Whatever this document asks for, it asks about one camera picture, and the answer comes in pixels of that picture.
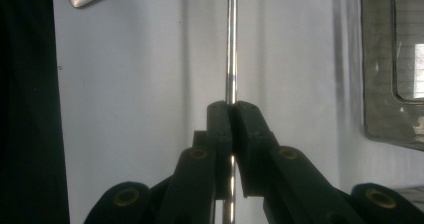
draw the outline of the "metal rod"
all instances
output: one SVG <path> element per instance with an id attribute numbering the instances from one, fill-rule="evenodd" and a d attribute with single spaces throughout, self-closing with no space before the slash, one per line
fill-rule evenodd
<path id="1" fill-rule="evenodd" d="M 225 100 L 228 105 L 233 105 L 237 101 L 237 0 L 228 0 L 227 19 L 227 75 L 226 75 Z M 229 197 L 224 200 L 223 224 L 235 223 L 236 209 L 236 162 L 231 156 L 231 178 L 229 187 Z"/>

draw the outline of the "shiny metal rod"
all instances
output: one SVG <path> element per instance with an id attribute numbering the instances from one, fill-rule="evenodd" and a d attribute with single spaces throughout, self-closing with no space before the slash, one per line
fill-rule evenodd
<path id="1" fill-rule="evenodd" d="M 227 75 L 225 100 L 228 105 L 237 101 L 237 0 L 228 0 L 227 19 Z M 236 209 L 236 162 L 231 156 L 231 178 L 228 183 L 229 197 L 224 200 L 223 224 L 235 223 Z"/>

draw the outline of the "black curtain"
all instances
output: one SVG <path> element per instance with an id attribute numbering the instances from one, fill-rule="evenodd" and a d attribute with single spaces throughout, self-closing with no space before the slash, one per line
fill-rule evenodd
<path id="1" fill-rule="evenodd" d="M 52 0 L 0 0 L 0 223 L 69 223 Z"/>

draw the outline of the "brass screw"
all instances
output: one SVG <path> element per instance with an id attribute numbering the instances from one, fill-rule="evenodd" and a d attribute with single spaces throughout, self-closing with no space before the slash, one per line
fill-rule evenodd
<path id="1" fill-rule="evenodd" d="M 376 189 L 368 189 L 366 192 L 367 198 L 372 201 L 374 204 L 391 209 L 396 207 L 396 201 L 393 200 L 390 196 L 387 194 L 380 192 Z"/>
<path id="2" fill-rule="evenodd" d="M 203 159 L 208 156 L 208 153 L 203 149 L 194 149 L 190 152 L 193 159 Z"/>
<path id="3" fill-rule="evenodd" d="M 282 147 L 278 154 L 286 159 L 294 160 L 297 158 L 297 153 L 294 150 L 288 149 L 286 147 Z"/>
<path id="4" fill-rule="evenodd" d="M 119 207 L 133 204 L 140 197 L 140 193 L 134 187 L 128 187 L 119 191 L 113 198 L 113 203 Z"/>

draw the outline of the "white surface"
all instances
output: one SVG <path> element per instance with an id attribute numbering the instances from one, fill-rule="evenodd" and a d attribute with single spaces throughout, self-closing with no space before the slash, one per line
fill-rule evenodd
<path id="1" fill-rule="evenodd" d="M 71 223 L 124 181 L 172 174 L 224 99 L 226 0 L 54 0 Z M 359 0 L 239 0 L 239 99 L 336 187 L 424 184 L 422 152 L 361 127 Z M 237 223 L 265 223 L 259 198 Z"/>

